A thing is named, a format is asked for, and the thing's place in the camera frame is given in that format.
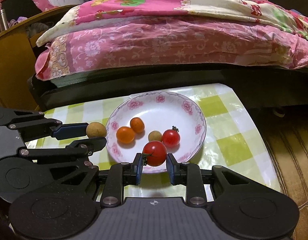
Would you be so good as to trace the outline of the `tan longan fruit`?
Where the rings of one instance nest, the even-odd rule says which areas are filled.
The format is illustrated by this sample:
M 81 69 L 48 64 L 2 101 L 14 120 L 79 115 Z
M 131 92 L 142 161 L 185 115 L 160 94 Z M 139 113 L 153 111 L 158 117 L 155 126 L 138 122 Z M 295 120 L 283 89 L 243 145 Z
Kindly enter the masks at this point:
M 91 122 L 86 127 L 86 135 L 89 138 L 105 137 L 107 135 L 107 130 L 102 123 Z

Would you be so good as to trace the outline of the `yellow-orange cherry tomato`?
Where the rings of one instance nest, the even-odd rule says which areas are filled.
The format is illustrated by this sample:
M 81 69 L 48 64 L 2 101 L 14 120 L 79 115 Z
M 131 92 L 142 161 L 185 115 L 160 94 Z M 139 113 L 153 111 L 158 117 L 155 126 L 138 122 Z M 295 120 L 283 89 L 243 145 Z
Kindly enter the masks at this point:
M 134 130 L 127 126 L 122 126 L 118 128 L 116 132 L 116 137 L 122 144 L 130 144 L 134 141 L 135 133 Z

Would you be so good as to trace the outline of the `red cherry tomato with stem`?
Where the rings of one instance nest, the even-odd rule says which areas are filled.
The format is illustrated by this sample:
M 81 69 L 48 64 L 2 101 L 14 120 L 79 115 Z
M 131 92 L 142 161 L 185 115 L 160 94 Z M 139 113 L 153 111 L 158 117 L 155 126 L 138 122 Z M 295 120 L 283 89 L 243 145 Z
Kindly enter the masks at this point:
M 160 141 L 148 142 L 142 151 L 143 165 L 157 167 L 166 161 L 167 150 Z

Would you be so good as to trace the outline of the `tan longan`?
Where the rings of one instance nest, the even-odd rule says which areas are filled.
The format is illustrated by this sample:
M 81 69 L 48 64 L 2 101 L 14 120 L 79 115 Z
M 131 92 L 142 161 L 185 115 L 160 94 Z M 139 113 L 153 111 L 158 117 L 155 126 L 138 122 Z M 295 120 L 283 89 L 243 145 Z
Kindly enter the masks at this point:
M 162 140 L 162 134 L 159 131 L 152 131 L 148 135 L 149 141 L 161 141 Z

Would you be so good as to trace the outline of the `small orange tangerine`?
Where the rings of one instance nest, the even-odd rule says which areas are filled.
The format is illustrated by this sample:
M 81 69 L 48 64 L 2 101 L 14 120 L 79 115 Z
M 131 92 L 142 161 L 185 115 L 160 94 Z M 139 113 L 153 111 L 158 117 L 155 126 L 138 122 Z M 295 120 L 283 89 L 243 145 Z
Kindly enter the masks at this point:
M 141 118 L 132 118 L 130 120 L 130 127 L 133 129 L 135 133 L 142 133 L 145 129 L 145 125 Z

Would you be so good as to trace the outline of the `green white checkered tablecloth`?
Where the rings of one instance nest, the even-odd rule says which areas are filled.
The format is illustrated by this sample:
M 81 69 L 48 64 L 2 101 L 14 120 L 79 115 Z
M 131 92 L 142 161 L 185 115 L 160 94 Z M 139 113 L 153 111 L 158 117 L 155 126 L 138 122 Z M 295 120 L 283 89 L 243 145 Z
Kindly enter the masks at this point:
M 201 85 L 174 88 L 203 110 L 207 133 L 200 151 L 191 158 L 203 169 L 222 165 L 281 192 L 281 187 L 265 143 L 247 110 L 233 89 L 221 85 Z M 106 124 L 111 113 L 124 101 L 136 96 L 97 100 L 45 111 L 47 118 L 63 123 L 93 122 Z M 75 139 L 58 141 L 47 137 L 26 143 L 28 148 L 63 148 Z M 91 162 L 101 170 L 114 164 L 106 149 L 93 154 Z M 185 187 L 171 186 L 168 174 L 144 174 L 139 186 L 126 186 L 125 197 L 177 197 L 185 196 Z

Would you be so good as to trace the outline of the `white plate, pink flowers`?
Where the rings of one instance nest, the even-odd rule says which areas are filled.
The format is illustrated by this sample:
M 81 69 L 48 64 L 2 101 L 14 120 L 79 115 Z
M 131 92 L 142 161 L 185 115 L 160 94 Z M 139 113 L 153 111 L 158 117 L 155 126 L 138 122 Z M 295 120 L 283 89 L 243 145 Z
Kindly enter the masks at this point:
M 128 127 L 132 118 L 140 118 L 145 129 L 129 144 L 119 142 L 116 133 L 123 126 Z M 117 162 L 131 162 L 149 142 L 152 131 L 164 133 L 176 127 L 180 142 L 168 149 L 178 162 L 189 161 L 203 145 L 206 136 L 206 120 L 200 107 L 186 96 L 174 92 L 148 92 L 123 102 L 109 117 L 106 149 Z

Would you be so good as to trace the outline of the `wooden cabinet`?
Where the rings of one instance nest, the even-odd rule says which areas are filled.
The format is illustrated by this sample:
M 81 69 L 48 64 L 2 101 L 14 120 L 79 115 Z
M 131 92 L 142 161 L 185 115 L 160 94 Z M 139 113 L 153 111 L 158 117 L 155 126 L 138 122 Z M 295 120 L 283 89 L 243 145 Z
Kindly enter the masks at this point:
M 0 33 L 0 107 L 34 110 L 37 104 L 27 80 L 36 72 L 37 52 L 33 50 L 43 31 L 28 37 L 26 29 L 34 23 L 57 23 L 73 5 L 42 12 Z

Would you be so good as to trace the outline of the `steel thermos bottle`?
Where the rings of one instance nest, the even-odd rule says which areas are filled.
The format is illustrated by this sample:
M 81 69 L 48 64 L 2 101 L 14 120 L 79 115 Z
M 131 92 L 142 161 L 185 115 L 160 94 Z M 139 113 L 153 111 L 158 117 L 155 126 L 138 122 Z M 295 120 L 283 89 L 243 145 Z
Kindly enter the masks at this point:
M 9 28 L 8 21 L 6 17 L 6 12 L 4 9 L 0 9 L 0 31 L 6 31 Z

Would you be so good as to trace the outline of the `pink floral quilt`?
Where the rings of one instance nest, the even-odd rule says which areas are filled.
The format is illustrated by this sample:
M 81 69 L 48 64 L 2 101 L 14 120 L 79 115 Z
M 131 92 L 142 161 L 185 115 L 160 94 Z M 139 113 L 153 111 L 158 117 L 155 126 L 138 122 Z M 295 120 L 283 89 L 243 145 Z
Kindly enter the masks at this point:
M 106 68 L 308 66 L 308 17 L 265 0 L 92 0 L 38 38 L 40 80 Z

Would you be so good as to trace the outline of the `black sofa bed frame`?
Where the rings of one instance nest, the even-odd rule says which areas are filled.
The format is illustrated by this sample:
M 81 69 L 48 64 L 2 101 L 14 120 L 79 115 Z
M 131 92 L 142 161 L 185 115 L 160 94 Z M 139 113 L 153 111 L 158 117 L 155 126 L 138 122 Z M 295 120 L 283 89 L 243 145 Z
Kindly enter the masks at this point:
M 308 68 L 239 66 L 224 63 L 108 68 L 27 84 L 38 104 L 48 109 L 155 90 L 220 83 L 233 89 L 250 108 L 308 104 Z

